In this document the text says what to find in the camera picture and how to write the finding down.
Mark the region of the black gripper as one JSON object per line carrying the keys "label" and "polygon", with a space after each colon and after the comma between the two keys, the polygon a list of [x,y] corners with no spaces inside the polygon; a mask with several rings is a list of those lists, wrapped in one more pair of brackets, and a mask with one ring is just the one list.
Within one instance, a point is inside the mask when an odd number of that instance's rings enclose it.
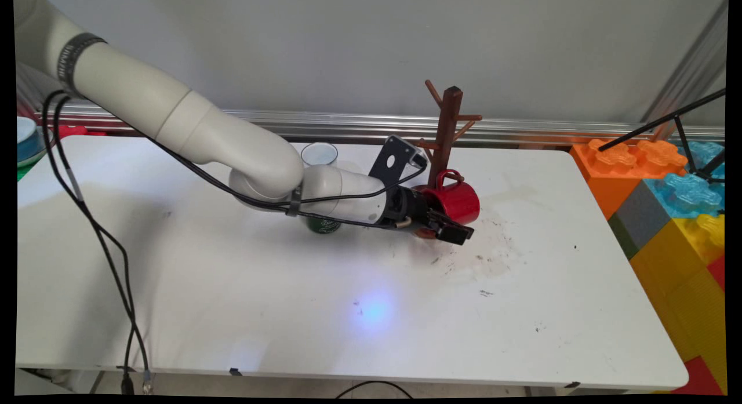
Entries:
{"label": "black gripper", "polygon": [[386,195],[383,224],[410,220],[410,224],[403,227],[402,231],[431,231],[439,241],[464,245],[474,234],[474,229],[432,209],[436,207],[437,201],[429,193],[408,187],[392,188]]}

